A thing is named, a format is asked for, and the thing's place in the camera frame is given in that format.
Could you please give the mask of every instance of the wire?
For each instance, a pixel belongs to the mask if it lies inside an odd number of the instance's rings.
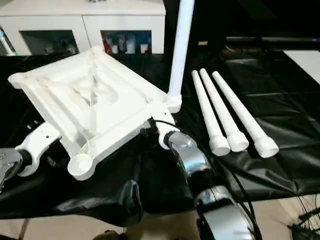
[[[195,140],[197,139],[196,137],[192,136],[192,134],[189,134],[187,131],[185,131],[184,129],[182,129],[181,127],[178,127],[176,125],[174,125],[173,123],[171,122],[167,122],[167,121],[163,121],[163,120],[153,120],[155,123],[163,123],[163,124],[167,124],[167,125],[170,125],[178,130],[180,130],[181,133],[183,134],[186,134],[186,135],[189,135],[190,137],[194,138]],[[208,158],[208,160],[210,159],[209,156],[211,157],[215,157],[210,151],[207,151],[206,148],[201,144],[200,141],[196,141],[197,143],[197,146],[198,148],[204,153],[204,155]],[[244,212],[247,214],[247,216],[249,217],[249,219],[251,220],[252,222],[252,225],[253,225],[253,230],[254,230],[254,236],[256,238],[256,240],[262,240],[262,234],[261,234],[261,231],[259,229],[259,226],[258,226],[258,223],[257,223],[257,220],[256,220],[256,213],[255,213],[255,210],[254,210],[254,207],[252,205],[252,202],[248,199],[248,195],[247,195],[247,192],[245,190],[245,188],[243,187],[243,185],[241,184],[240,180],[238,179],[238,177],[235,175],[235,173],[230,170],[230,168],[224,164],[222,161],[219,161],[217,158],[216,158],[216,162],[218,164],[221,164],[223,165],[232,175],[232,177],[234,178],[234,180],[236,181],[236,183],[238,184],[243,196],[244,196],[244,199],[246,200],[246,202],[248,203],[249,205],[249,208],[250,208],[250,211],[248,210],[248,208],[244,205],[243,202],[241,201],[237,201],[239,203],[239,205],[243,208]],[[233,198],[235,198],[235,194],[231,191],[230,189],[230,193],[232,194]]]

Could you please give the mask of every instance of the floor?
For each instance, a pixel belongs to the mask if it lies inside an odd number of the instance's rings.
[[[301,212],[294,199],[268,200],[253,203],[264,240],[290,240],[286,227]],[[197,213],[185,212],[170,216],[148,217],[140,224],[124,229],[100,220],[78,215],[42,217],[29,220],[24,240],[92,240],[105,230],[124,231],[129,240],[173,240],[185,237],[198,240]],[[24,220],[0,220],[0,233],[18,238]]]

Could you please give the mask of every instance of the white pvc pipe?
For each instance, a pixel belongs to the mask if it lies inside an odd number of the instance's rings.
[[[208,131],[210,141],[209,146],[213,154],[217,156],[224,156],[230,152],[230,146],[227,139],[223,136],[216,119],[215,113],[211,108],[209,98],[206,94],[205,88],[201,83],[201,79],[196,70],[192,71],[192,79],[198,100],[200,103],[202,115]]]
[[[214,106],[216,114],[218,115],[223,126],[224,132],[226,134],[226,139],[229,142],[231,150],[233,152],[240,152],[245,150],[249,146],[249,142],[243,132],[241,132],[237,127],[224,101],[220,97],[216,87],[214,86],[207,71],[204,68],[200,70],[200,75]]]
[[[252,137],[255,149],[258,151],[259,155],[262,158],[269,158],[277,154],[279,152],[279,148],[275,141],[271,137],[266,135],[255,118],[250,114],[247,108],[239,100],[237,95],[228,86],[226,81],[217,71],[213,72],[212,76],[215,79],[216,83],[219,85],[220,89],[222,90],[231,106],[233,107],[242,124]]]
[[[169,101],[173,102],[181,101],[181,86],[184,77],[194,5],[195,0],[180,0],[168,92]]]

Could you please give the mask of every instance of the white rod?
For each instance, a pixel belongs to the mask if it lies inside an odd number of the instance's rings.
[[[199,74],[196,70],[193,70],[191,74],[196,94],[200,103],[206,129],[210,137],[210,149],[213,152],[213,154],[217,156],[227,155],[230,152],[229,143],[227,139],[222,135],[215,113],[211,108],[209,98],[206,94],[204,86],[202,85]]]
[[[1,30],[0,30],[0,42],[2,43],[2,45],[6,51],[7,56],[14,56],[15,55],[15,53],[9,47],[9,45],[5,39],[4,33]]]
[[[180,0],[168,92],[168,98],[173,101],[181,99],[181,86],[184,77],[194,5],[195,0]]]
[[[269,158],[277,154],[279,152],[279,148],[275,141],[267,136],[267,134],[263,131],[255,118],[239,100],[237,95],[232,91],[226,81],[217,71],[214,71],[212,76],[231,104],[242,124],[252,137],[255,149],[258,151],[259,155],[262,158]]]
[[[231,150],[233,152],[240,152],[245,150],[249,146],[249,142],[243,132],[241,132],[237,127],[224,101],[220,97],[216,87],[214,86],[207,71],[204,68],[200,70],[200,75],[202,77],[206,90],[208,91],[216,114],[218,115],[223,126],[224,132],[226,134],[226,139],[229,142]]]

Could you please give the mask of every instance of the table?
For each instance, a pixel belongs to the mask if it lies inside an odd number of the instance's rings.
[[[9,75],[57,61],[66,55],[0,57],[0,146],[15,147],[43,122]],[[172,58],[167,55],[120,55],[120,62],[164,91]],[[236,172],[252,201],[320,192],[320,86],[282,52],[222,52],[192,55],[186,63],[182,108],[176,125],[208,147],[209,137],[191,78],[193,69],[218,70],[258,123],[278,144],[279,153],[262,159],[250,137],[248,150],[215,158]],[[245,132],[234,112],[240,130]],[[65,167],[68,156],[55,146],[32,176],[7,181],[0,194],[0,218],[32,218],[79,214],[117,226],[129,226],[148,214],[179,213],[193,208],[193,199],[173,155],[155,136],[141,134],[101,162],[94,176],[76,181]],[[243,200],[233,177],[231,188]]]

